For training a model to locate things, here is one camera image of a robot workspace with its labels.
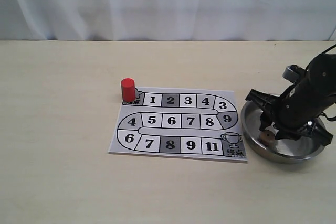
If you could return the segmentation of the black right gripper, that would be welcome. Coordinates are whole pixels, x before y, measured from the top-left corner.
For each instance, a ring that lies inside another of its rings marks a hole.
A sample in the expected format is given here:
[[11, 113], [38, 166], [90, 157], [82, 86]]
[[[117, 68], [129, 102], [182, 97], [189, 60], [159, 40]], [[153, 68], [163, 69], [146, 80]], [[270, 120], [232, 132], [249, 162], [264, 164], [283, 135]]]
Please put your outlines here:
[[333, 73], [308, 73], [278, 97], [251, 89], [246, 100], [262, 110], [261, 132], [276, 126], [275, 140], [307, 137], [322, 146], [331, 144], [333, 135], [316, 118], [333, 105]]

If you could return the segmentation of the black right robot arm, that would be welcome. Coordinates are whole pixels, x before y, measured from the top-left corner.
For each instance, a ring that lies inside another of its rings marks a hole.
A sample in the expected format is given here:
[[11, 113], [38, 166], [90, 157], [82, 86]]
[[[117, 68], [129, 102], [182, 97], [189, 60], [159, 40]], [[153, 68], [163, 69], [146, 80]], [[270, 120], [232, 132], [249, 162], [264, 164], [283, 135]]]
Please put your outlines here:
[[251, 89], [246, 100], [261, 110], [260, 131], [272, 124], [278, 130], [275, 139], [298, 140], [308, 137], [322, 146], [331, 144], [333, 135], [317, 117], [335, 104], [335, 55], [319, 54], [306, 69], [291, 65], [298, 74], [295, 82], [280, 96]]

